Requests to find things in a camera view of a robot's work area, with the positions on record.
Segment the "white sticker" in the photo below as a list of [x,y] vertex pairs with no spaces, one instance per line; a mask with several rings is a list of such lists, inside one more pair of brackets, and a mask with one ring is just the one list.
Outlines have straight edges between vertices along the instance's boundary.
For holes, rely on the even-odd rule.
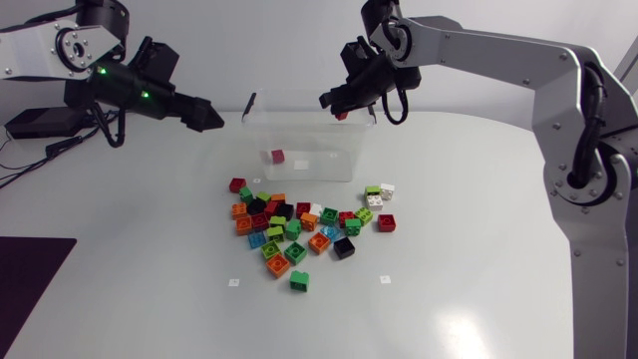
[[306,171],[310,168],[310,164],[307,161],[297,160],[295,161],[295,169],[297,171]]

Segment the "lime green lego brick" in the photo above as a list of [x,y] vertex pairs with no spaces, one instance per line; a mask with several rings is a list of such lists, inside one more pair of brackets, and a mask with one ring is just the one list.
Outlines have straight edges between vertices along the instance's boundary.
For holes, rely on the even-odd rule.
[[359,235],[361,232],[361,219],[346,219],[346,235]]
[[304,248],[303,245],[297,242],[292,242],[292,244],[290,244],[283,253],[286,255],[286,258],[288,258],[291,263],[297,265],[303,258],[306,257],[306,254],[308,254],[308,250]]
[[246,204],[250,204],[253,200],[252,192],[248,187],[242,187],[239,190],[239,197],[241,198],[241,201]]
[[265,201],[266,203],[270,202],[270,194],[266,192],[260,192],[257,194],[257,198]]
[[368,195],[377,195],[381,193],[381,187],[378,185],[368,185],[366,186],[366,196]]
[[361,207],[359,210],[357,210],[355,212],[355,216],[357,216],[357,218],[361,219],[361,225],[366,225],[368,223],[370,223],[370,221],[372,220],[372,213],[370,212],[369,209],[365,208],[365,207]]
[[310,274],[308,273],[293,270],[290,274],[290,289],[307,292],[309,283]]
[[288,222],[288,228],[286,228],[286,238],[290,240],[297,240],[301,233],[301,221],[299,219],[292,219]]
[[334,225],[339,220],[339,211],[332,208],[323,208],[319,222],[326,225]]
[[286,231],[286,217],[273,215],[270,217],[270,227],[280,226],[283,231]]
[[281,253],[281,250],[279,249],[277,242],[269,241],[261,246],[261,252],[263,253],[264,258],[268,260],[271,257],[275,256],[275,254]]
[[281,243],[283,241],[283,228],[279,225],[266,229],[266,236],[268,241],[275,241]]

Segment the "red lego brick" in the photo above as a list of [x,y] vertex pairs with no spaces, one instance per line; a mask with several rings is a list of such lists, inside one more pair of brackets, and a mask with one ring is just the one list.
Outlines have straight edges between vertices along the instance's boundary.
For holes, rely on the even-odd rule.
[[232,179],[228,186],[233,193],[239,193],[239,190],[246,187],[246,179]]
[[285,157],[283,157],[283,151],[275,150],[272,152],[272,162],[274,164],[283,164],[285,161]]
[[339,226],[342,228],[346,227],[346,219],[354,219],[354,212],[339,212]]
[[252,219],[252,227],[255,230],[268,229],[269,223],[268,223],[268,219],[266,218],[266,214],[264,213],[256,214],[251,219]]
[[391,214],[379,214],[377,223],[379,224],[379,231],[388,232],[397,228],[395,217]]
[[270,201],[266,206],[266,209],[263,211],[266,214],[266,218],[270,220],[270,217],[277,214],[277,207],[279,206],[279,202]]
[[328,246],[330,246],[330,239],[321,232],[317,232],[310,238],[308,244],[317,254],[321,254],[324,250],[328,249]]
[[240,218],[235,222],[237,235],[248,235],[252,231],[252,220],[250,217]]
[[232,205],[232,219],[239,219],[248,216],[248,206],[246,203]]
[[290,268],[290,262],[288,259],[284,258],[281,253],[277,253],[272,258],[268,259],[266,266],[275,277],[279,278],[286,272],[286,270],[288,270],[288,268]]
[[301,219],[301,214],[310,211],[310,202],[297,202],[297,219]]

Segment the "transparent plastic container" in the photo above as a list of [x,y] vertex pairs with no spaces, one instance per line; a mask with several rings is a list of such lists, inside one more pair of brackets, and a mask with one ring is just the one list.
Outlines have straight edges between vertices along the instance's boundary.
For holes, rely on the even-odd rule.
[[[241,122],[251,132],[269,180],[350,181],[365,134],[377,120],[360,109],[337,121],[316,90],[259,90]],[[283,161],[277,154],[283,153]]]

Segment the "table surface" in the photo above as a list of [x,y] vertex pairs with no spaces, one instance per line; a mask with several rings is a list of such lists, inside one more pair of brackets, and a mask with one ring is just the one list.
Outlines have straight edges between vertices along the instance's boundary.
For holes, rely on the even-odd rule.
[[[122,148],[98,134],[0,190],[3,235],[78,238],[8,358],[573,356],[568,241],[531,132],[411,113],[368,133],[351,182],[269,181],[240,114],[222,116],[204,134],[130,116]],[[0,162],[51,142],[15,141]],[[398,227],[373,222],[352,257],[309,252],[274,279],[234,234],[233,177],[340,210],[392,183],[382,212]],[[290,290],[292,269],[310,273],[307,293]]]

